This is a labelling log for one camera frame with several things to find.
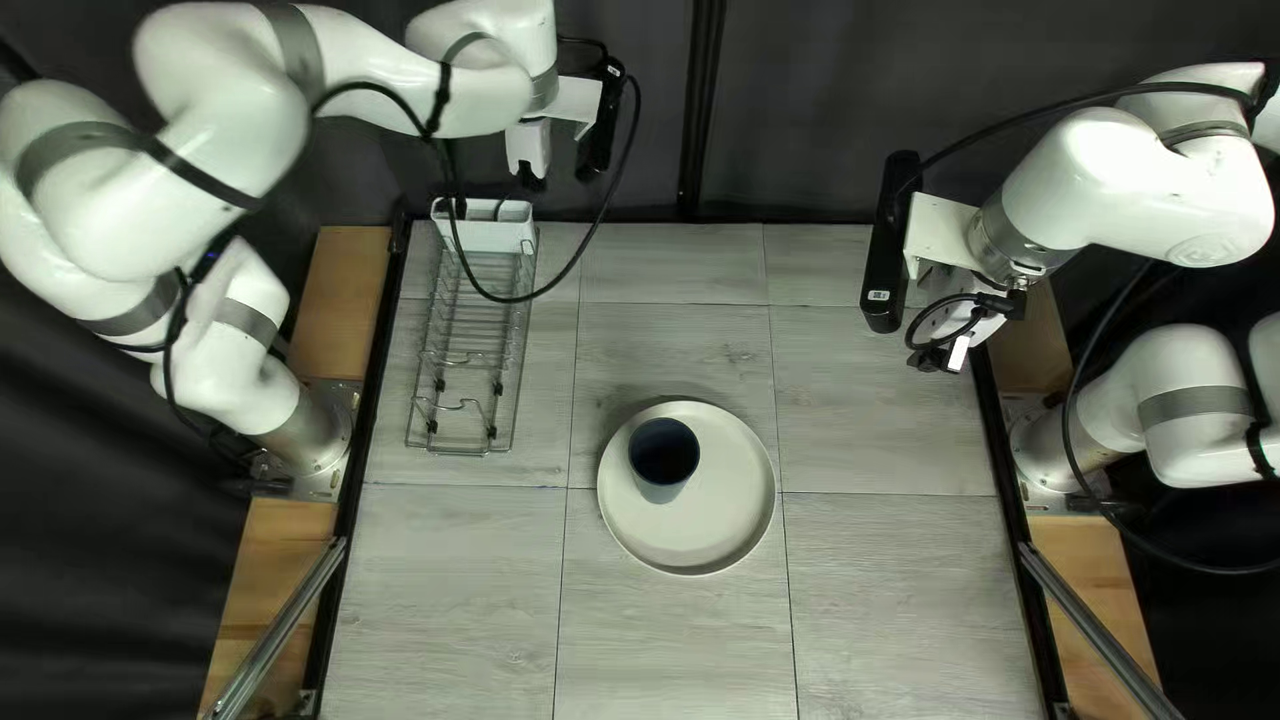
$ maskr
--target gray band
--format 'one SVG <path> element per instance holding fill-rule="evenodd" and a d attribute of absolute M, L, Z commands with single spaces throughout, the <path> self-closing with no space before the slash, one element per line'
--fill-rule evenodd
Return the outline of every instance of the gray band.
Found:
<path fill-rule="evenodd" d="M 191 183 L 193 187 L 237 208 L 255 209 L 261 205 L 260 199 L 241 192 L 192 165 L 160 142 L 159 138 L 150 135 L 140 135 L 132 128 L 101 120 L 77 120 L 65 126 L 58 126 L 31 141 L 23 149 L 22 155 L 18 156 L 18 169 L 14 173 L 14 182 L 23 196 L 31 200 L 31 193 L 35 192 L 36 184 L 45 177 L 45 173 L 50 168 L 73 155 L 100 147 L 118 147 L 120 150 L 150 155 L 160 167 Z"/>
<path fill-rule="evenodd" d="M 1249 128 L 1234 120 L 1202 120 L 1166 129 L 1160 133 L 1160 142 L 1162 142 L 1165 147 L 1172 147 L 1179 142 L 1187 142 L 1188 140 L 1196 140 L 1197 137 L 1213 137 L 1220 135 L 1252 140 L 1249 136 Z"/>
<path fill-rule="evenodd" d="M 63 160 L 100 147 L 119 147 L 120 150 L 142 150 L 138 133 L 124 126 L 101 120 L 79 120 L 59 126 L 31 141 L 18 158 L 14 182 L 27 200 L 36 190 L 36 183 L 50 168 Z"/>
<path fill-rule="evenodd" d="M 76 322 L 90 332 L 105 337 L 124 337 L 140 333 L 154 325 L 160 318 L 164 318 L 165 313 L 178 300 L 180 291 L 182 283 L 178 281 L 178 275 L 175 273 L 165 273 L 156 278 L 155 284 L 151 286 L 151 292 L 129 310 L 102 320 Z"/>
<path fill-rule="evenodd" d="M 1066 263 L 1075 250 L 1050 250 L 1023 234 L 1005 213 L 997 191 L 974 214 L 965 232 L 969 251 L 993 282 L 1007 284 L 1019 274 L 1042 274 Z"/>
<path fill-rule="evenodd" d="M 1148 397 L 1138 405 L 1138 420 L 1143 430 L 1169 420 L 1210 413 L 1231 413 L 1252 418 L 1249 393 L 1234 386 L 1184 387 Z"/>
<path fill-rule="evenodd" d="M 529 111 L 532 113 L 550 105 L 559 95 L 559 73 L 553 63 L 530 79 L 534 82 L 534 99 L 529 102 Z"/>
<path fill-rule="evenodd" d="M 257 311 L 256 307 L 250 307 L 239 300 L 233 300 L 230 297 L 224 297 L 218 302 L 218 310 L 214 313 L 214 322 L 221 323 L 224 325 L 230 325 L 248 337 L 256 340 L 262 347 L 271 347 L 271 341 L 275 340 L 276 327 L 270 318 Z"/>
<path fill-rule="evenodd" d="M 1011 261 L 1028 268 L 1051 270 L 1075 255 L 1074 250 L 1050 250 L 1030 240 L 1005 213 L 1004 192 L 996 192 L 982 206 L 987 240 Z"/>
<path fill-rule="evenodd" d="M 294 5 L 273 3 L 259 6 L 259 10 L 271 23 L 275 40 L 280 44 L 284 74 L 298 86 L 307 102 L 315 102 L 324 96 L 324 58 L 315 28 Z"/>
<path fill-rule="evenodd" d="M 467 45 L 471 45 L 477 40 L 493 40 L 493 38 L 494 37 L 486 32 L 480 32 L 480 31 L 468 32 L 462 37 L 454 40 L 453 45 L 449 45 L 449 49 L 445 50 L 444 55 L 440 56 L 440 61 L 452 63 L 453 59 L 458 56 L 458 53 L 462 53 L 462 49 L 466 47 Z"/>

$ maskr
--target black pole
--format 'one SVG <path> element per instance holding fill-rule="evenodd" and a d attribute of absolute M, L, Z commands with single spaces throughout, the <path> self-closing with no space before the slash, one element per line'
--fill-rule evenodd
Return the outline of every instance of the black pole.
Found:
<path fill-rule="evenodd" d="M 689 70 L 685 77 L 685 129 L 676 190 L 676 211 L 686 220 L 698 215 L 703 197 L 703 165 L 707 161 L 707 136 L 710 133 L 712 106 L 716 104 L 716 74 L 719 69 L 727 9 L 727 0 L 694 0 Z"/>

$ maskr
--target metal rail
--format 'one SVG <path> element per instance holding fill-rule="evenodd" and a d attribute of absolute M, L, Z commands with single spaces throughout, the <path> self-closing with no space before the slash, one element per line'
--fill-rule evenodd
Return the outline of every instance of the metal rail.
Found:
<path fill-rule="evenodd" d="M 303 611 L 311 605 L 320 591 L 333 577 L 342 560 L 347 556 L 347 538 L 333 538 L 329 547 L 316 559 L 311 569 L 293 589 L 289 600 L 284 601 L 280 611 L 275 614 L 271 625 L 257 639 L 253 650 L 250 651 L 244 661 L 236 669 L 230 682 L 218 694 L 218 698 L 209 710 L 205 711 L 204 720 L 236 720 L 244 706 L 253 698 L 257 687 L 266 678 L 266 673 L 275 664 L 284 644 L 298 626 Z"/>
<path fill-rule="evenodd" d="M 1098 616 L 1080 600 L 1080 596 L 1075 594 L 1071 585 L 1053 570 L 1053 565 L 1044 560 L 1036 546 L 1020 542 L 1018 543 L 1018 555 L 1023 568 L 1036 578 L 1044 594 L 1052 597 L 1053 602 L 1062 609 L 1062 614 L 1080 630 L 1084 639 L 1089 641 L 1093 650 L 1106 661 L 1147 716 L 1153 720 L 1183 720 L 1183 714 L 1174 707 L 1174 703 L 1169 702 L 1165 693 L 1151 682 L 1142 666 L 1106 629 Z"/>

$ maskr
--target wooden board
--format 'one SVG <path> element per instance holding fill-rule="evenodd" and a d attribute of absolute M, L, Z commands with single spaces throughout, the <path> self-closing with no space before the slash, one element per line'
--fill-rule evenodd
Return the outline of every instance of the wooden board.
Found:
<path fill-rule="evenodd" d="M 1027 291 L 1027 316 L 1010 320 L 987 341 L 1002 392 L 1057 392 L 1071 382 L 1071 351 L 1062 334 L 1050 283 Z"/>
<path fill-rule="evenodd" d="M 289 343 L 294 373 L 365 379 L 390 236 L 390 228 L 320 231 Z"/>
<path fill-rule="evenodd" d="M 324 228 L 316 238 L 289 366 L 300 377 L 365 378 L 387 274 L 390 228 Z M 214 701 L 333 536 L 337 505 L 253 498 L 232 575 L 200 712 Z M 297 702 L 315 606 L 241 715 L 284 715 Z"/>
<path fill-rule="evenodd" d="M 201 712 L 227 685 L 275 612 L 324 552 L 337 510 L 337 505 L 328 502 L 253 498 L 205 679 Z M 314 618 L 312 606 L 243 717 L 270 717 L 273 712 L 284 715 L 293 708 L 311 647 Z"/>
<path fill-rule="evenodd" d="M 1032 516 L 1028 521 L 1032 542 L 1041 553 L 1158 683 L 1142 609 L 1138 606 L 1129 564 L 1115 528 L 1097 515 L 1041 515 Z M 1144 719 L 1142 708 L 1115 679 L 1110 667 L 1052 602 L 1050 621 L 1053 625 L 1059 660 L 1062 662 L 1068 697 L 1076 715 L 1082 720 Z"/>

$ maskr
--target black cable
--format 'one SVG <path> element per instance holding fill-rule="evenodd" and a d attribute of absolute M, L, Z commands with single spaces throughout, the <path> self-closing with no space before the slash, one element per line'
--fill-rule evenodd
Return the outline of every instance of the black cable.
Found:
<path fill-rule="evenodd" d="M 568 42 L 572 45 L 590 45 L 591 47 L 596 47 L 604 55 L 609 54 L 608 45 L 600 42 L 599 40 L 591 40 L 590 37 L 571 37 L 567 35 L 557 35 L 556 40 L 557 42 Z"/>
<path fill-rule="evenodd" d="M 508 200 L 511 200 L 509 192 L 507 195 L 503 195 L 502 200 L 499 200 L 498 204 L 493 206 L 493 222 L 495 223 L 498 222 L 498 218 L 500 217 L 499 213 L 502 213 L 502 204 Z"/>
<path fill-rule="evenodd" d="M 957 329 L 957 331 L 955 331 L 952 333 L 947 333 L 947 334 L 945 334 L 942 337 L 938 337 L 938 338 L 931 338 L 931 340 L 927 340 L 924 342 L 915 342 L 915 331 L 920 329 L 920 325 L 924 324 L 924 320 L 929 315 L 932 315 L 933 313 L 936 313 L 943 305 L 950 305 L 952 302 L 960 302 L 960 301 L 964 301 L 964 300 L 969 300 L 969 301 L 974 302 L 975 305 L 973 307 L 973 314 L 969 316 L 969 320 L 965 324 L 960 325 L 960 329 Z M 915 318 L 911 319 L 911 323 L 909 325 L 906 325 L 906 332 L 902 333 L 902 342 L 906 343 L 906 348 L 908 350 L 929 350 L 932 347 L 940 347 L 940 346 L 943 346 L 943 345 L 951 342 L 952 340 L 955 340 L 955 338 L 963 336 L 964 333 L 972 331 L 973 327 L 977 325 L 978 322 L 982 320 L 987 315 L 987 309 L 983 307 L 982 305 L 978 305 L 979 302 L 982 302 L 982 296 L 978 295 L 977 292 L 957 292 L 956 295 L 948 295 L 948 296 L 946 296 L 946 297 L 943 297 L 941 300 L 936 300 L 928 307 L 925 307 L 924 310 L 920 310 L 915 315 Z"/>
<path fill-rule="evenodd" d="M 1115 300 L 1111 301 L 1111 306 L 1103 313 L 1102 319 L 1098 320 L 1093 333 L 1089 336 L 1088 342 L 1084 343 L 1084 351 L 1080 354 L 1080 361 L 1075 365 L 1075 373 L 1071 374 L 1071 384 L 1066 387 L 1066 398 L 1062 401 L 1062 448 L 1066 451 L 1066 464 L 1071 466 L 1071 473 L 1075 475 L 1075 482 L 1080 484 L 1084 489 L 1084 495 L 1089 496 L 1089 500 L 1098 507 L 1098 512 L 1111 523 L 1121 536 L 1135 547 L 1151 555 L 1158 557 L 1165 562 L 1184 568 L 1187 570 L 1194 570 L 1198 573 L 1208 573 L 1211 575 L 1253 575 L 1257 573 L 1265 573 L 1267 570 L 1275 570 L 1280 568 L 1280 557 L 1275 560 L 1268 560 L 1267 562 L 1260 562 L 1257 565 L 1240 565 L 1240 566 L 1222 566 L 1222 565 L 1210 565 L 1201 562 L 1198 560 L 1190 560 L 1178 555 L 1172 550 L 1165 547 L 1162 543 L 1148 539 L 1135 530 L 1125 525 L 1108 506 L 1103 505 L 1089 483 L 1084 479 L 1084 473 L 1080 470 L 1080 464 L 1075 459 L 1075 448 L 1071 445 L 1071 416 L 1075 409 L 1075 391 L 1080 386 L 1080 377 L 1084 374 L 1084 366 L 1089 361 L 1089 356 L 1093 355 L 1093 348 L 1098 343 L 1098 338 L 1102 337 L 1102 332 L 1111 323 L 1111 318 L 1115 315 L 1120 305 L 1124 304 L 1125 297 L 1133 291 L 1138 281 L 1147 274 L 1147 270 L 1155 264 L 1155 260 L 1147 260 L 1143 263 L 1142 268 L 1133 275 L 1129 283 L 1116 295 Z"/>
<path fill-rule="evenodd" d="M 572 41 L 576 41 L 576 40 L 580 40 L 580 38 L 568 38 L 567 41 L 572 42 Z M 447 64 L 442 64 L 442 67 L 448 67 L 448 65 Z M 622 176 L 625 174 L 625 170 L 626 170 L 626 167 L 627 167 L 627 159 L 631 156 L 631 147 L 632 147 L 632 145 L 635 145 L 636 128 L 640 126 L 640 106 L 641 106 L 640 83 L 636 81 L 635 76 L 631 76 L 631 74 L 628 74 L 625 78 L 625 81 L 631 83 L 631 90 L 635 94 L 635 108 L 632 109 L 632 113 L 631 113 L 631 127 L 627 129 L 627 140 L 626 140 L 626 142 L 622 146 L 622 156 L 618 159 L 618 169 L 614 170 L 613 179 L 609 181 L 609 187 L 604 192 L 604 199 L 600 202 L 600 211 L 596 214 L 595 220 L 591 222 L 591 227 L 588 228 L 586 234 L 582 236 L 581 242 L 579 242 L 579 245 L 577 245 L 577 250 L 573 251 L 573 256 L 570 258 L 570 260 L 564 265 L 564 268 L 561 269 L 561 272 L 557 273 L 556 277 L 552 278 L 547 284 L 544 284 L 543 287 L 540 287 L 540 288 L 538 288 L 538 290 L 535 290 L 535 291 L 532 291 L 530 293 L 521 295 L 521 296 L 517 296 L 517 297 L 502 297 L 499 295 L 494 295 L 494 293 L 489 292 L 488 290 L 480 287 L 480 282 L 476 279 L 475 273 L 471 270 L 471 264 L 467 261 L 467 256 L 462 251 L 462 242 L 458 238 L 457 217 L 456 217 L 454 210 L 453 210 L 453 201 L 457 200 L 458 197 L 451 197 L 444 204 L 445 209 L 447 209 L 447 211 L 449 214 L 449 229 L 453 232 L 453 241 L 454 241 L 453 245 L 457 249 L 458 260 L 461 260 L 461 263 L 462 263 L 462 269 L 463 269 L 463 272 L 467 275 L 467 282 L 471 283 L 471 287 L 475 288 L 475 291 L 477 293 L 480 293 L 481 297 L 484 297 L 486 300 L 490 300 L 493 302 L 499 302 L 499 304 L 504 304 L 504 305 L 513 305 L 513 304 L 518 304 L 518 302 L 525 302 L 525 301 L 532 300 L 535 297 L 540 297 L 540 296 L 545 295 L 547 292 L 550 292 L 557 284 L 559 284 L 561 281 L 563 281 L 573 270 L 573 268 L 577 265 L 577 261 L 582 258 L 582 254 L 586 252 L 586 246 L 590 245 L 591 238 L 595 237 L 595 231 L 599 229 L 600 223 L 604 220 L 604 214 L 609 209 L 609 202 L 613 200 L 613 196 L 614 196 L 614 193 L 617 193 L 618 186 L 622 182 Z M 447 72 L 442 73 L 440 82 L 442 82 L 442 90 L 436 92 L 436 102 L 435 102 L 435 106 L 433 108 L 433 111 L 431 111 L 433 118 L 439 118 L 440 113 L 444 109 L 444 102 L 448 101 L 448 88 L 447 88 L 447 86 L 448 86 L 448 82 L 449 82 L 449 73 L 447 73 Z M 396 105 L 401 109 L 401 111 L 404 113 L 404 117 L 410 120 L 410 123 L 412 123 L 413 129 L 417 132 L 419 137 L 424 142 L 430 142 L 433 140 L 433 135 L 434 133 L 429 132 L 428 128 L 422 126 L 422 123 L 417 119 L 417 115 L 413 113 L 413 109 L 410 108 L 408 102 L 406 102 L 403 97 L 401 97 L 393 90 L 390 90 L 388 87 L 383 87 L 383 86 L 380 86 L 378 83 L 372 83 L 372 82 L 353 81 L 353 82 L 347 82 L 347 83 L 343 83 L 343 85 L 333 87 L 332 90 L 329 90 L 329 92 L 325 92 L 320 97 L 320 100 L 317 100 L 315 102 L 315 105 L 312 105 L 312 109 L 311 109 L 312 114 L 320 111 L 320 109 L 324 108 L 324 105 L 329 100 L 333 100 L 338 95 L 342 95 L 344 92 L 349 92 L 352 90 L 369 90 L 369 91 L 376 92 L 379 95 L 383 95 L 383 96 L 390 99 L 393 102 L 396 102 Z M 461 192 L 458 192 L 460 186 L 458 186 L 458 181 L 457 181 L 457 173 L 454 172 L 456 168 L 453 167 L 453 158 L 452 158 L 452 155 L 449 155 L 449 152 L 447 150 L 442 149 L 442 146 L 439 143 L 434 145 L 434 147 L 435 147 L 436 152 L 440 154 L 440 158 L 443 159 L 442 165 L 444 168 L 445 183 L 454 190 L 454 192 L 456 192 L 457 196 L 461 196 Z"/>
<path fill-rule="evenodd" d="M 204 437 L 206 442 L 212 447 L 211 436 L 206 437 L 205 430 L 196 424 L 195 420 L 187 416 L 178 406 L 178 401 L 174 400 L 173 393 L 173 346 L 178 342 L 178 337 L 182 334 L 182 329 L 187 325 L 187 301 L 191 300 L 192 284 L 187 282 L 186 275 L 182 274 L 182 269 L 174 268 L 174 270 L 183 279 L 182 292 L 178 295 L 178 302 L 174 304 L 173 311 L 169 315 L 169 325 L 165 329 L 164 348 L 160 356 L 161 372 L 164 373 L 164 400 L 169 405 L 169 410 L 182 421 L 183 425 L 191 428 L 191 432 L 200 437 Z"/>
<path fill-rule="evenodd" d="M 1028 110 L 1020 115 L 1014 115 L 1007 120 L 1001 120 L 993 126 L 987 126 L 978 132 L 961 137 L 960 140 L 952 142 L 951 145 L 938 150 L 933 155 L 929 155 L 920 161 L 915 172 L 911 173 L 902 186 L 893 192 L 892 201 L 890 202 L 890 209 L 897 206 L 897 199 L 911 186 L 918 178 L 924 176 L 924 170 L 937 165 L 942 160 L 955 155 L 956 152 L 980 142 L 993 135 L 1005 132 L 1009 128 L 1018 127 L 1023 123 L 1029 123 L 1032 120 L 1038 120 L 1048 115 L 1056 115 L 1065 110 L 1075 110 L 1078 108 L 1088 108 L 1098 102 L 1108 102 L 1111 100 L 1119 100 L 1121 97 L 1128 97 L 1130 95 L 1149 95 L 1153 92 L 1193 92 L 1198 95 L 1215 95 L 1219 97 L 1226 97 L 1235 100 L 1242 105 L 1242 108 L 1248 111 L 1253 105 L 1253 97 L 1247 92 L 1240 92 L 1239 90 L 1231 87 L 1222 87 L 1221 85 L 1210 85 L 1204 82 L 1144 82 L 1139 85 L 1130 85 L 1128 87 L 1120 87 L 1116 90 L 1107 90 L 1103 92 L 1093 92 L 1089 95 L 1082 95 L 1079 97 L 1073 97 L 1070 100 L 1062 100 L 1052 105 L 1044 105 L 1043 108 L 1037 108 L 1034 110 Z"/>
<path fill-rule="evenodd" d="M 608 211 L 609 202 L 613 200 L 613 195 L 617 192 L 618 184 L 622 182 L 622 176 L 627 167 L 627 158 L 631 156 L 631 146 L 635 143 L 636 128 L 640 126 L 640 83 L 636 82 L 635 76 L 630 74 L 626 77 L 626 81 L 631 83 L 631 90 L 635 92 L 635 109 L 631 113 L 631 128 L 627 131 L 627 140 L 626 143 L 622 146 L 622 156 L 618 159 L 618 169 L 613 173 L 613 179 L 609 181 L 609 187 L 604 192 L 604 200 L 600 202 L 600 211 L 595 215 L 595 220 L 591 222 L 591 227 L 588 228 L 586 234 L 582 236 L 581 242 L 579 242 L 577 245 L 577 250 L 573 251 L 573 256 L 570 258 L 564 268 L 561 269 L 561 272 L 557 273 L 556 277 L 548 281 L 547 284 L 544 284 L 543 287 L 516 297 L 502 297 L 480 287 L 480 282 L 476 281 L 475 273 L 471 272 L 471 264 L 467 261 L 467 255 L 466 252 L 462 251 L 462 242 L 461 238 L 458 237 L 457 217 L 453 211 L 453 199 L 445 199 L 447 201 L 444 206 L 445 211 L 449 214 L 449 229 L 453 232 L 453 247 L 458 252 L 458 260 L 462 261 L 462 270 L 467 275 L 467 282 L 471 283 L 471 287 L 475 288 L 475 291 L 480 293 L 481 297 L 490 300 L 493 302 L 513 305 L 545 295 L 550 292 L 552 288 L 554 288 L 557 284 L 559 284 L 561 281 L 563 281 L 573 270 L 573 266 L 577 265 L 577 261 L 582 258 L 582 254 L 586 252 L 586 246 L 591 242 L 591 238 L 595 237 L 595 231 L 599 229 L 600 223 L 604 220 L 604 213 Z M 444 160 L 443 164 L 447 168 L 445 182 L 451 183 L 454 187 L 454 191 L 457 191 L 458 190 L 457 173 L 454 172 L 456 168 L 452 167 L 453 159 L 448 152 L 442 152 L 442 158 Z"/>

